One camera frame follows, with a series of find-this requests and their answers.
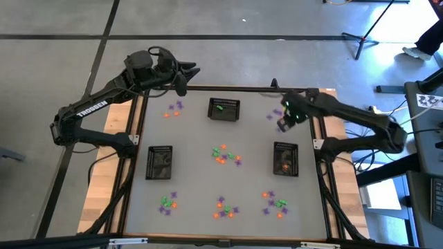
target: wooden plank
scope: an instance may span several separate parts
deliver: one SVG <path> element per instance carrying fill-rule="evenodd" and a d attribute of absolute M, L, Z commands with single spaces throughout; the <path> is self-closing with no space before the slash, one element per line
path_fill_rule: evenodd
<path fill-rule="evenodd" d="M 334 89 L 321 89 L 322 92 L 326 92 L 336 97 L 336 91 Z M 141 98 L 138 100 L 136 115 L 132 127 L 132 133 L 135 133 L 138 117 L 141 109 Z M 109 108 L 107 121 L 105 124 L 106 133 L 117 133 L 124 131 L 127 124 L 127 116 L 131 102 L 123 104 L 113 104 Z M 346 138 L 345 126 L 343 121 L 335 118 L 325 118 L 326 132 L 328 136 L 335 136 L 337 138 Z M 320 129 L 317 122 L 314 122 L 316 128 L 316 134 L 320 134 Z M 97 158 L 105 156 L 112 152 L 110 148 L 100 148 Z M 340 154 L 340 157 L 351 160 L 349 154 Z M 118 159 L 117 156 L 108 158 L 104 162 L 98 163 L 92 173 L 91 185 L 89 186 L 86 200 L 84 202 L 84 208 L 80 223 L 78 226 L 78 232 L 85 231 L 89 228 L 93 221 L 95 221 L 101 212 L 106 208 L 111 197 L 111 190 L 114 184 L 116 175 Z M 127 171 L 129 161 L 125 162 L 125 171 L 123 179 Z M 352 165 L 349 163 L 336 160 L 333 164 L 334 174 L 336 179 L 338 198 L 343 211 L 346 213 L 350 221 L 359 229 L 361 234 L 369 237 L 368 228 L 365 221 L 365 215 L 363 212 L 363 206 L 361 204 L 359 188 L 356 183 L 355 173 Z M 329 217 L 331 222 L 331 229 L 333 237 L 338 237 L 338 230 L 336 227 L 336 220 L 332 208 L 329 206 Z M 118 223 L 120 204 L 116 208 L 116 212 L 113 218 L 112 232 L 116 231 Z"/>

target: person's leg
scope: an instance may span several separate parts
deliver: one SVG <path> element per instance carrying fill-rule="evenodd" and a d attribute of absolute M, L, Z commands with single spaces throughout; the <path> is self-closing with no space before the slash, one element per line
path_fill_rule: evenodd
<path fill-rule="evenodd" d="M 417 48 L 428 55 L 433 55 L 443 42 L 443 20 L 437 21 L 415 43 Z"/>

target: purple toy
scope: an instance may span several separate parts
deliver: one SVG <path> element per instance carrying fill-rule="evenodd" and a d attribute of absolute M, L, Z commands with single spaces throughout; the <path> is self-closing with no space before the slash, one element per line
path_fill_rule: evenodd
<path fill-rule="evenodd" d="M 277 114 L 277 115 L 279 115 L 279 116 L 283 115 L 283 112 L 281 112 L 281 111 L 278 110 L 278 109 L 274 109 L 272 112 L 274 112 L 275 114 Z"/>

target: gray floor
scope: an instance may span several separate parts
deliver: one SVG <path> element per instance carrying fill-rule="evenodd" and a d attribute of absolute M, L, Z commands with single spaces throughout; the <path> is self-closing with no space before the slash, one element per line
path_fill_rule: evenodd
<path fill-rule="evenodd" d="M 0 0 L 0 34 L 102 34 L 112 2 Z M 111 33 L 363 34 L 384 6 L 331 6 L 321 0 L 125 0 Z M 395 4 L 373 32 L 373 37 L 383 42 L 365 48 L 359 61 L 352 59 L 354 42 L 108 41 L 93 91 L 122 70 L 127 54 L 161 45 L 177 59 L 202 67 L 192 84 L 268 86 L 276 77 L 282 86 L 335 88 L 345 103 L 361 108 L 376 105 L 388 111 L 404 97 L 375 94 L 376 85 L 422 80 L 438 69 L 434 59 L 421 62 L 401 54 L 401 47 L 411 46 L 435 20 L 427 0 Z M 0 146 L 27 156 L 23 163 L 0 161 L 0 240 L 32 237 L 62 151 L 53 144 L 48 125 L 60 107 L 82 95 L 98 44 L 98 40 L 0 40 Z M 399 120 L 407 116 L 407 111 L 396 114 Z M 100 111 L 86 118 L 82 126 L 101 130 L 105 118 L 106 111 Z M 49 236 L 77 230 L 87 192 L 87 167 L 95 156 L 73 156 Z M 383 155 L 377 160 L 389 161 Z M 368 218 L 369 224 L 375 224 L 372 226 L 386 226 L 376 219 L 371 221 Z"/>

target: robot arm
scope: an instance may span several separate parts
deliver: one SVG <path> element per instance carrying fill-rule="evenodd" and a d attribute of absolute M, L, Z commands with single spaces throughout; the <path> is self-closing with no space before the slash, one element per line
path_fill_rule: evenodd
<path fill-rule="evenodd" d="M 158 57 L 157 65 L 152 67 L 151 55 Z M 186 85 L 199 71 L 192 62 L 178 62 L 172 53 L 161 47 L 151 47 L 128 55 L 126 69 L 109 81 L 106 86 L 74 104 L 62 107 L 50 125 L 56 145 L 69 146 L 76 142 L 90 143 L 95 146 L 113 147 L 119 157 L 130 158 L 136 153 L 136 145 L 126 133 L 107 134 L 83 129 L 77 121 L 110 104 L 132 100 L 144 91 L 169 84 L 178 95 L 186 95 Z"/>
<path fill-rule="evenodd" d="M 407 133 L 388 116 L 377 115 L 356 107 L 340 103 L 336 98 L 326 93 L 314 93 L 304 97 L 295 91 L 283 96 L 281 104 L 286 107 L 284 116 L 278 121 L 283 132 L 297 123 L 304 122 L 308 117 L 336 116 L 354 122 L 374 131 L 373 136 L 339 140 L 326 138 L 315 145 L 316 153 L 326 162 L 334 162 L 341 152 L 353 152 L 364 149 L 397 154 L 403 151 Z"/>

